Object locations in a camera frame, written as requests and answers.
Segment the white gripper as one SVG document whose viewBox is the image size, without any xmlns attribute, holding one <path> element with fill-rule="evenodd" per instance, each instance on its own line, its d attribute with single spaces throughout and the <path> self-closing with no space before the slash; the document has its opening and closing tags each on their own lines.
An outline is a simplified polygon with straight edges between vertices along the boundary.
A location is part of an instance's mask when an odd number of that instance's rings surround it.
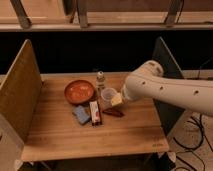
<svg viewBox="0 0 213 171">
<path fill-rule="evenodd" d="M 126 87 L 125 85 L 122 86 L 120 93 L 117 93 L 110 101 L 111 106 L 118 106 L 121 105 L 123 102 L 128 101 L 126 96 Z"/>
</svg>

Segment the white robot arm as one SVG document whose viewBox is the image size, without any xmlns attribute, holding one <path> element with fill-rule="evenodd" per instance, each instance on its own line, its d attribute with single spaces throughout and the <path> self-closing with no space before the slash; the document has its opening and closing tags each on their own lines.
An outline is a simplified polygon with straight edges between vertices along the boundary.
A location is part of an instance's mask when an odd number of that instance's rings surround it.
<svg viewBox="0 0 213 171">
<path fill-rule="evenodd" d="M 112 106 L 149 97 L 213 117 L 213 81 L 164 78 L 163 67 L 146 61 L 125 79 Z"/>
</svg>

